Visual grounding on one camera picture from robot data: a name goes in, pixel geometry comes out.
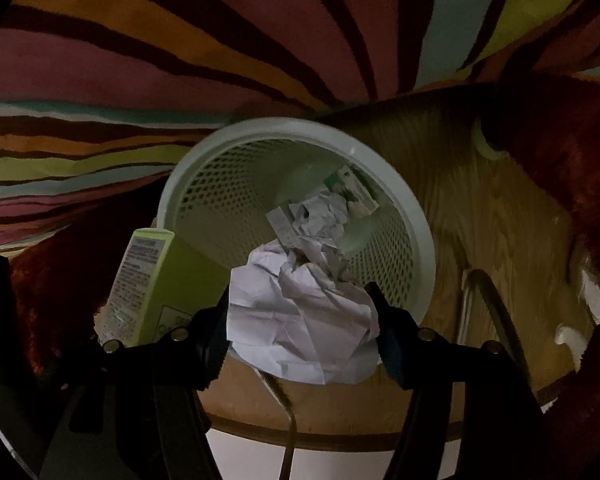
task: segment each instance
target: striped fabric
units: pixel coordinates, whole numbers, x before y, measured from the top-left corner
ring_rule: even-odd
[[[13,0],[0,252],[160,178],[229,122],[529,70],[600,80],[595,0]]]

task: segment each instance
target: metal bolt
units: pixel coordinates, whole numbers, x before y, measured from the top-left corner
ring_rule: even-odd
[[[423,341],[433,341],[438,334],[431,328],[421,328],[418,330],[418,339]]]
[[[184,341],[187,337],[189,337],[189,330],[186,328],[177,328],[171,332],[171,339],[176,342]]]
[[[118,341],[117,339],[110,339],[109,341],[104,343],[104,345],[102,345],[102,349],[107,354],[115,354],[120,349],[121,346],[122,346],[122,343],[120,341]]]
[[[484,344],[484,349],[489,352],[490,354],[494,354],[497,355],[500,352],[502,352],[504,350],[504,348],[502,347],[502,345],[500,343],[498,343],[497,341],[487,341]]]

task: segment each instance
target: wooden floor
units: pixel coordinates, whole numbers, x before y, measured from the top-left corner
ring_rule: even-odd
[[[573,326],[587,338],[593,325],[567,282],[573,241],[567,213],[510,158],[493,162],[475,151],[470,129],[481,101],[479,89],[451,89],[355,108],[324,122],[382,155],[424,209],[436,247],[437,273],[422,325],[453,339],[462,271],[484,269],[510,311],[532,386],[538,390],[573,369],[566,346],[554,344],[558,323]],[[488,314],[480,306],[474,310],[467,343],[479,346],[493,337]],[[382,367],[357,386],[281,383],[293,403],[298,431],[305,434],[301,446],[321,449],[390,448],[387,437],[401,430],[410,400],[410,393],[401,391]],[[452,422],[462,419],[462,391],[456,389]],[[275,441],[271,435],[280,432],[268,430],[287,427],[284,411],[253,371],[231,358],[200,398],[220,430]],[[315,442],[331,444],[312,444],[310,434]],[[354,435],[368,438],[350,438]]]

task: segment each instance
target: wood grain surface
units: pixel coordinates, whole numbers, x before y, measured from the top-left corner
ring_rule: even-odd
[[[566,346],[554,344],[556,326],[566,323],[589,338],[593,324],[567,282],[573,234],[566,211],[509,157],[487,160],[472,145],[470,129],[485,91],[474,87],[416,94],[346,110],[323,122],[383,156],[424,209],[435,243],[437,271],[422,325],[452,340],[458,325],[462,272],[469,267],[484,269],[510,311],[526,353],[532,387],[539,390],[573,369]],[[478,303],[467,344],[479,346],[494,334],[485,307]],[[401,391],[382,367],[355,386],[281,383],[293,403],[299,432],[343,436],[342,446],[334,437],[332,449],[345,450],[346,436],[399,433],[410,400],[410,392]],[[457,384],[451,422],[462,419],[462,391]],[[212,419],[286,429],[284,411],[253,371],[231,358],[200,399]],[[222,424],[216,427],[223,429]],[[266,440],[256,431],[251,438]]]

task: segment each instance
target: white plastic basket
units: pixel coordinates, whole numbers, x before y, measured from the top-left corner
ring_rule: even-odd
[[[361,175],[380,207],[360,246],[347,255],[362,285],[378,283],[390,304],[417,323],[429,307],[436,274],[433,240],[416,197],[376,152],[312,121],[254,119],[216,131],[171,173],[157,226],[231,269],[276,238],[265,214],[300,200],[345,164]]]

